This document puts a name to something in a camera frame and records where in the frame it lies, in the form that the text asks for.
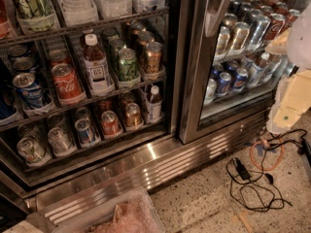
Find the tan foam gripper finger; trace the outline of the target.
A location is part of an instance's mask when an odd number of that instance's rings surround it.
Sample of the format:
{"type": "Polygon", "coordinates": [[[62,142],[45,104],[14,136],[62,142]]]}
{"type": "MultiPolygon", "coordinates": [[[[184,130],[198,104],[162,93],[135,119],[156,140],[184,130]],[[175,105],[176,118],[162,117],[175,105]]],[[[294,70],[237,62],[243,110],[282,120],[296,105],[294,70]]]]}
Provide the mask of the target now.
{"type": "Polygon", "coordinates": [[[287,41],[290,35],[291,29],[288,28],[283,33],[281,33],[279,36],[277,36],[272,42],[270,42],[266,47],[265,51],[270,54],[276,54],[281,55],[285,54],[286,48],[287,48],[287,41]]]}
{"type": "Polygon", "coordinates": [[[279,81],[275,103],[271,107],[266,129],[274,134],[289,131],[311,108],[311,71],[298,72],[279,81]]]}

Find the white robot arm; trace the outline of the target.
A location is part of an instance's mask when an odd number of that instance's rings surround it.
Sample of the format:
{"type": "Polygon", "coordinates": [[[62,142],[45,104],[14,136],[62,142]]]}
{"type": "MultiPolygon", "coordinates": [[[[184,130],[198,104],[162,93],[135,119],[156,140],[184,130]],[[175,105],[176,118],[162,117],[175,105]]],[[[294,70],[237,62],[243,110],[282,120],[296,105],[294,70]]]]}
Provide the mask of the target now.
{"type": "Polygon", "coordinates": [[[283,77],[277,86],[266,129],[275,134],[289,131],[311,108],[311,4],[295,20],[293,26],[269,43],[265,50],[286,54],[298,71],[283,77]]]}

